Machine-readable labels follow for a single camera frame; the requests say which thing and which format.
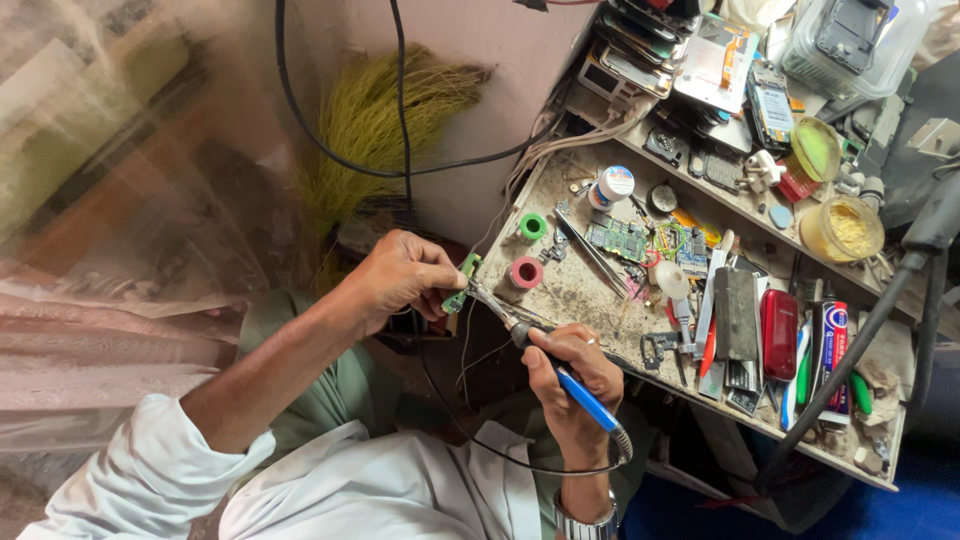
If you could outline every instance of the solder wire spool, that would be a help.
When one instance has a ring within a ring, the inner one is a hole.
[[[681,300],[690,294],[690,280],[676,262],[661,260],[653,267],[652,277],[650,281],[674,300]]]
[[[543,281],[543,265],[532,257],[518,258],[507,267],[507,281],[514,288],[528,291]]]
[[[524,215],[516,224],[516,237],[528,246],[536,244],[544,233],[546,233],[546,220],[536,212]]]

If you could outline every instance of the silver watch strap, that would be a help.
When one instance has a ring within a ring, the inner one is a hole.
[[[600,523],[581,523],[566,514],[560,502],[560,490],[553,496],[553,518],[557,522],[557,529],[567,540],[612,540],[616,535],[617,516],[616,498],[610,490],[612,510]]]

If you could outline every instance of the man's right hand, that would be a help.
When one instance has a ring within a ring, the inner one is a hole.
[[[597,332],[580,323],[558,326],[549,334],[533,329],[529,335],[536,347],[527,347],[522,361],[567,469],[606,466],[607,432],[560,387],[557,373],[543,352],[569,362],[573,369],[570,375],[581,380],[611,413],[616,413],[623,399],[623,372],[604,356]]]

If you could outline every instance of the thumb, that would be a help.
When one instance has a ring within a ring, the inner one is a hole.
[[[415,262],[420,286],[424,289],[464,289],[467,288],[467,276],[452,264],[427,264]]]
[[[520,359],[530,374],[530,388],[545,409],[563,407],[566,393],[560,387],[553,365],[539,347],[527,347]]]

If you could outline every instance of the black pipe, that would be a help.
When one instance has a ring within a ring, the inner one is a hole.
[[[883,291],[879,300],[876,301],[874,309],[870,312],[870,316],[867,317],[866,324],[860,329],[860,332],[857,333],[856,339],[853,340],[850,348],[840,358],[836,369],[830,373],[824,385],[813,395],[810,403],[807,404],[804,409],[804,413],[797,419],[797,424],[786,433],[783,440],[781,440],[771,452],[770,458],[767,459],[767,462],[764,463],[756,473],[754,489],[760,497],[769,497],[767,484],[770,482],[770,478],[790,453],[793,452],[793,449],[797,448],[797,445],[801,439],[804,438],[806,432],[817,422],[817,417],[823,412],[827,401],[833,396],[833,393],[841,384],[847,381],[856,362],[859,361],[863,353],[867,351],[867,347],[870,346],[876,333],[887,320],[887,316],[890,315],[890,311],[892,311],[897,304],[897,298],[903,289],[906,288],[913,273],[923,269],[928,257],[929,255],[927,254],[908,252],[900,261],[900,267],[897,273],[894,274],[890,284],[886,290]]]
[[[933,374],[933,353],[937,344],[937,325],[940,322],[940,303],[943,302],[944,287],[947,284],[948,254],[930,260],[929,275],[926,278],[926,296],[924,297],[924,317],[917,330],[917,370],[913,381],[913,393],[907,404],[909,424],[917,421],[917,413],[924,408],[926,395],[930,389],[930,377]]]

